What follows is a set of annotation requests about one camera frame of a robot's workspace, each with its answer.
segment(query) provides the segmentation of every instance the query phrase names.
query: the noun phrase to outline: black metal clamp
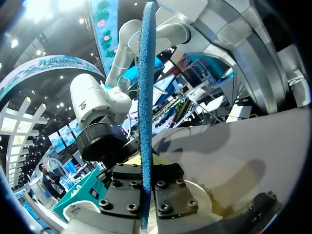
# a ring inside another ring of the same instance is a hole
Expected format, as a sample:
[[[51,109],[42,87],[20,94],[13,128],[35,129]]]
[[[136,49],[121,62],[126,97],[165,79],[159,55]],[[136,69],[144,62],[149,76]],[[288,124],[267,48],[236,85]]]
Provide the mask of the black metal clamp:
[[[141,166],[117,164],[105,197],[100,200],[101,214],[85,210],[75,218],[84,227],[96,227],[103,233],[138,234],[141,206]],[[152,169],[158,233],[160,234],[240,234],[248,233],[272,209],[272,192],[258,194],[232,217],[208,223],[206,214],[198,213],[198,202],[183,180],[179,164],[156,165]]]

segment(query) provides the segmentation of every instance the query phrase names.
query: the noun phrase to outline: display monitor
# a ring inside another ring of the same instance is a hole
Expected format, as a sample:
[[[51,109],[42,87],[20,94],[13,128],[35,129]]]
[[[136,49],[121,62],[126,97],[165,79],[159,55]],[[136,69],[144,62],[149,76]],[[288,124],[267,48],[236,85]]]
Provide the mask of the display monitor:
[[[66,146],[70,146],[73,144],[76,140],[72,134],[72,132],[69,130],[69,127],[66,125],[59,129],[59,134],[62,137],[63,141],[65,142]]]
[[[75,137],[78,137],[79,134],[81,133],[81,129],[79,127],[78,121],[77,119],[74,119],[73,121],[71,121],[69,124],[69,127],[71,128],[71,130],[73,131]]]
[[[49,139],[51,141],[53,148],[55,149],[57,153],[61,152],[62,150],[66,148],[57,132],[52,133],[49,136]]]

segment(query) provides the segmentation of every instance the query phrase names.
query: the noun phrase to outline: blue abrasive pad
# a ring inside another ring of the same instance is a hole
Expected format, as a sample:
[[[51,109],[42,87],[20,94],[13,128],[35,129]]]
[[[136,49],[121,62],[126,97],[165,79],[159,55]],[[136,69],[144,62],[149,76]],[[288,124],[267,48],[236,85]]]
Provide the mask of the blue abrasive pad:
[[[139,43],[138,121],[142,160],[143,199],[142,229],[147,229],[151,203],[152,178],[152,105],[156,47],[155,3],[145,5]]]

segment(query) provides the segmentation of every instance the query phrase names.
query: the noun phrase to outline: banner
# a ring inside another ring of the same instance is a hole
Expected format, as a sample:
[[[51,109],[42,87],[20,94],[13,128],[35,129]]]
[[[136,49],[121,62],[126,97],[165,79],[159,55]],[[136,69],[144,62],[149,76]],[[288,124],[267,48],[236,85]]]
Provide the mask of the banner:
[[[118,0],[91,0],[93,30],[106,75],[118,47]]]
[[[73,56],[45,56],[30,60],[10,72],[0,83],[0,101],[17,84],[34,75],[57,69],[81,69],[104,76],[93,64]]]

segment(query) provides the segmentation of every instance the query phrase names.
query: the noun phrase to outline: exhibition hall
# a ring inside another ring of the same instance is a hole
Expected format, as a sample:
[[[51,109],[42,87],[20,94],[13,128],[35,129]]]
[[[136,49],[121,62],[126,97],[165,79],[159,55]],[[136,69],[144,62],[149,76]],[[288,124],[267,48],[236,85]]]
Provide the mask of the exhibition hall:
[[[308,158],[311,92],[269,1],[0,6],[5,233],[274,227]]]

